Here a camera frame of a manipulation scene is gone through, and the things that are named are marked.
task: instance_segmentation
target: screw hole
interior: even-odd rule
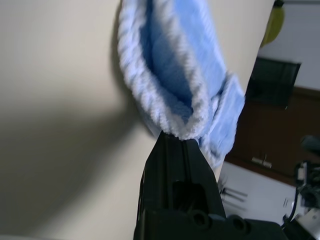
[[[235,218],[232,222],[235,229],[239,231],[242,231],[245,228],[245,224],[240,219]]]
[[[196,214],[193,216],[195,224],[198,226],[203,226],[206,223],[206,220],[202,214]]]

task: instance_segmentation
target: brown furniture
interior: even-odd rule
[[[246,102],[226,161],[293,185],[297,163],[320,163],[301,148],[306,135],[320,136],[319,91],[295,87],[287,109]]]

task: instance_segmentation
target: terry cloth fabric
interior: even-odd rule
[[[245,98],[227,72],[205,0],[123,0],[118,54],[152,132],[196,139],[218,167],[234,144]]]

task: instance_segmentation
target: yellow object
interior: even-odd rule
[[[266,25],[265,34],[260,45],[271,43],[279,35],[285,20],[285,11],[282,7],[274,7],[270,13],[269,21]]]

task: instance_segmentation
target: black monitor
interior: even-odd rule
[[[246,90],[246,101],[287,107],[300,63],[257,57]]]

